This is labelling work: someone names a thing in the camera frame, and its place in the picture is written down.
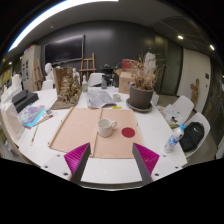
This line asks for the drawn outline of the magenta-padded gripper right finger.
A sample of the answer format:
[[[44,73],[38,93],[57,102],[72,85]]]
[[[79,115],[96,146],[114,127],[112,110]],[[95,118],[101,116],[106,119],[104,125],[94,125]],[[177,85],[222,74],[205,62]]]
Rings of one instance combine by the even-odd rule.
[[[137,143],[133,144],[132,153],[144,185],[182,169],[180,165],[175,163],[167,155],[159,155]]]

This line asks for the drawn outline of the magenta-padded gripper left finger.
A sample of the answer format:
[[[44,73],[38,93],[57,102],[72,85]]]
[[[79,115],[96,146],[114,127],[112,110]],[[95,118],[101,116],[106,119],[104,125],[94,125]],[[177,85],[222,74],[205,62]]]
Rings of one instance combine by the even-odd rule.
[[[79,184],[91,153],[90,144],[81,145],[65,155],[57,154],[42,169],[72,183]]]

